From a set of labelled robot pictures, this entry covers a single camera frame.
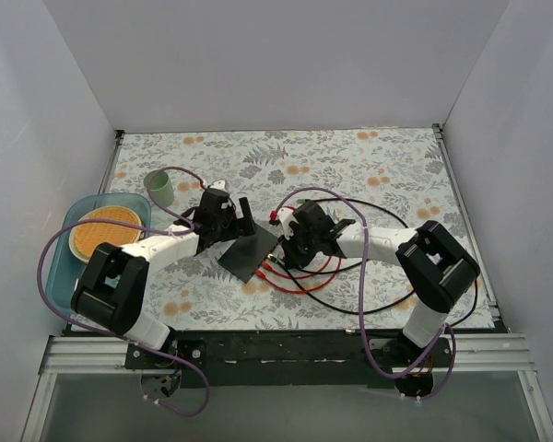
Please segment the black network switch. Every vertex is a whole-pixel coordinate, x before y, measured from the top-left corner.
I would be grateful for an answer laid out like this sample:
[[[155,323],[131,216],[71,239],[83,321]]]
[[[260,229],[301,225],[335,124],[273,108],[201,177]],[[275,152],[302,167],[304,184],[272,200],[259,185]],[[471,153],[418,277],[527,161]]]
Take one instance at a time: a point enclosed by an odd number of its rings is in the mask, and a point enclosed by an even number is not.
[[[278,236],[256,225],[251,236],[236,239],[218,259],[218,264],[247,284],[266,257],[278,245]]]

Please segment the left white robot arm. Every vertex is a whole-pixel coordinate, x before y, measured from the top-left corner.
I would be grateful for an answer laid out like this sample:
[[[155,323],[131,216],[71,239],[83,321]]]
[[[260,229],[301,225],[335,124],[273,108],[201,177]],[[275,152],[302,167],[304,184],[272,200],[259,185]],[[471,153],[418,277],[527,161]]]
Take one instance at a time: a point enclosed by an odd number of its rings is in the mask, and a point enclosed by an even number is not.
[[[169,340],[171,328],[143,310],[148,277],[211,246],[251,236],[255,223],[248,199],[236,213],[229,193],[204,190],[193,216],[175,221],[160,235],[123,246],[101,243],[94,250],[71,299],[72,310],[108,332],[146,347],[146,357],[159,368],[178,355]]]

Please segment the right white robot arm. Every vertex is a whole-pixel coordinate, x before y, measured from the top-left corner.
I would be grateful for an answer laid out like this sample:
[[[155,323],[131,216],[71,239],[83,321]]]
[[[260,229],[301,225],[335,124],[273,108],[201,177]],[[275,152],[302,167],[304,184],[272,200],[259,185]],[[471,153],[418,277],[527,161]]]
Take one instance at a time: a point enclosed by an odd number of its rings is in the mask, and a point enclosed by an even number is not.
[[[440,223],[417,228],[366,227],[364,221],[334,221],[315,201],[296,209],[279,208],[270,223],[281,226],[288,268],[305,268],[322,253],[366,259],[403,269],[418,297],[398,337],[400,358],[410,366],[432,354],[439,331],[461,296],[480,276],[480,267]]]

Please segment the floral tablecloth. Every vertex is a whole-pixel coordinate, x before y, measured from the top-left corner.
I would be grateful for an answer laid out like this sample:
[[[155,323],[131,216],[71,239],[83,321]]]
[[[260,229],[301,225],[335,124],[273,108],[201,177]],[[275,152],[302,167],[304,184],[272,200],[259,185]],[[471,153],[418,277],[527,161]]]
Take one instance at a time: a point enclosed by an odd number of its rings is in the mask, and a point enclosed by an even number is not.
[[[165,168],[173,213],[196,205],[199,180],[226,180],[233,199],[247,197],[266,226],[281,201],[315,198],[333,219],[366,219],[377,227],[440,222],[471,250],[465,219],[430,129],[128,134],[113,169],[112,192],[144,193],[143,179]],[[247,284],[224,270],[218,244],[155,273],[145,310],[178,330],[334,330],[354,328],[367,311],[371,328],[397,329],[416,297],[404,272],[373,262],[318,256],[337,276],[290,282],[265,273]]]

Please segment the green plastic cup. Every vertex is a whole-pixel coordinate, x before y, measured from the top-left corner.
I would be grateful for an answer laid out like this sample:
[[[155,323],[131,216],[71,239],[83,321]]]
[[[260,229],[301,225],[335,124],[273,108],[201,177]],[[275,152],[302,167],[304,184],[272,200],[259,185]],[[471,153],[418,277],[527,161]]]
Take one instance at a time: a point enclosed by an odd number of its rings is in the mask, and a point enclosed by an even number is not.
[[[174,191],[166,171],[153,170],[143,179],[150,200],[158,207],[168,208],[174,202]]]

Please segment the orange woven plate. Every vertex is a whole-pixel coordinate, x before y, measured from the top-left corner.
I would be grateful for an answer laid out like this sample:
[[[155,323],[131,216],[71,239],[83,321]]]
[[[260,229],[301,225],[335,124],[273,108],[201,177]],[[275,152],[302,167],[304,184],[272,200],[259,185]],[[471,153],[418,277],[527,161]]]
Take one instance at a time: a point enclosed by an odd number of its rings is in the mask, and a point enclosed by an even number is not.
[[[95,209],[81,218],[81,221],[102,219],[123,222],[133,226],[143,226],[138,214],[124,206],[106,205]],[[139,229],[118,226],[110,223],[86,223],[73,227],[68,245],[73,255],[87,264],[95,249],[101,243],[119,247],[139,240]]]

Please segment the teal plastic tray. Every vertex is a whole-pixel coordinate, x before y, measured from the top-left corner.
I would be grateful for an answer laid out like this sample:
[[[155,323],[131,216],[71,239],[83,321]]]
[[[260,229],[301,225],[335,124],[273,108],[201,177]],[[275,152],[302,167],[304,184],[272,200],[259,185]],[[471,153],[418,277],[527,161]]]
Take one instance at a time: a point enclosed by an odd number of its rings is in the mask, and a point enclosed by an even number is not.
[[[143,226],[150,226],[150,203],[144,196],[130,192],[103,193],[80,199],[68,210],[63,226],[67,227],[89,212],[110,205],[131,209],[139,216]],[[45,286],[48,299],[66,314],[71,313],[71,298],[76,281],[85,268],[85,264],[69,248],[69,235],[70,232],[67,231],[57,240]]]

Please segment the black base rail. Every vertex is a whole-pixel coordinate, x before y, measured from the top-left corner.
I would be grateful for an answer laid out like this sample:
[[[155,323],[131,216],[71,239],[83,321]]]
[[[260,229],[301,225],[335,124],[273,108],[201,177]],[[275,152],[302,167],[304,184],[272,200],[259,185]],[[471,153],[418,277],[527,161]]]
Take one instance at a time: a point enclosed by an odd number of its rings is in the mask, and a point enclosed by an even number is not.
[[[361,385],[426,395],[433,374],[449,367],[453,343],[441,337],[412,379],[389,379],[415,362],[419,351],[396,330],[370,330],[363,341],[358,331],[177,331],[166,350],[176,363],[130,344],[127,369],[170,374],[165,395],[178,388],[195,389],[206,377],[213,387],[277,387]]]

